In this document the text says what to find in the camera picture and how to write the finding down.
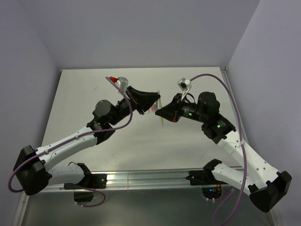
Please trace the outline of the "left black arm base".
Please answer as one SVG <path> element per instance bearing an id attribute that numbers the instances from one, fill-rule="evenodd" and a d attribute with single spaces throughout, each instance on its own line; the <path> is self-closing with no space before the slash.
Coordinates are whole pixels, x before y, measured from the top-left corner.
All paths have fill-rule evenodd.
<path id="1" fill-rule="evenodd" d="M 64 190 L 74 190 L 73 199 L 77 204 L 95 206 L 97 203 L 92 204 L 94 198 L 100 198 L 100 204 L 104 203 L 106 196 L 101 189 L 105 189 L 106 184 L 107 174 L 96 173 L 82 179 L 78 184 L 64 184 L 63 188 Z"/>

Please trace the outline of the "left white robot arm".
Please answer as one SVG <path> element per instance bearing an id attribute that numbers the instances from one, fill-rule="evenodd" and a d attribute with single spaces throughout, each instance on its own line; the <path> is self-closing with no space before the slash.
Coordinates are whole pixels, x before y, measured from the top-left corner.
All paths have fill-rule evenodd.
<path id="1" fill-rule="evenodd" d="M 12 177 L 17 177 L 26 195 L 37 194 L 55 184 L 90 186 L 92 176 L 85 164 L 63 168 L 56 168 L 56 165 L 79 151 L 108 140 L 116 131 L 114 125 L 126 117 L 131 120 L 134 111 L 143 115 L 159 98 L 158 92 L 144 92 L 128 86 L 123 99 L 116 105 L 100 100 L 92 112 L 92 121 L 76 133 L 37 149 L 31 145 L 22 148 Z"/>

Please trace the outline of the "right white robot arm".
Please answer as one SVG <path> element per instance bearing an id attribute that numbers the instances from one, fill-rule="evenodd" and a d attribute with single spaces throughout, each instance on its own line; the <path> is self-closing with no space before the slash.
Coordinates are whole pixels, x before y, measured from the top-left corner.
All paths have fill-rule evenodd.
<path id="1" fill-rule="evenodd" d="M 197 103 L 184 102 L 181 97 L 176 94 L 155 114 L 171 122 L 181 117 L 201 122 L 203 133 L 246 169 L 243 173 L 213 159 L 201 171 L 189 172 L 187 180 L 191 185 L 224 182 L 242 188 L 259 210 L 269 212 L 287 194 L 291 175 L 272 167 L 245 140 L 239 140 L 235 126 L 219 113 L 220 103 L 214 93 L 202 92 Z"/>

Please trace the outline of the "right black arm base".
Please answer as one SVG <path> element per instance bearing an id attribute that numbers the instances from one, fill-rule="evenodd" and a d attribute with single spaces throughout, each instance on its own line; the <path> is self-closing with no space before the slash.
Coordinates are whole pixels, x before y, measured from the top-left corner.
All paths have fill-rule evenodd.
<path id="1" fill-rule="evenodd" d="M 221 201 L 231 191 L 230 188 L 229 191 L 224 192 L 222 185 L 226 183 L 216 180 L 212 172 L 207 168 L 190 170 L 185 179 L 189 181 L 191 186 L 201 187 L 202 195 L 207 202 Z"/>

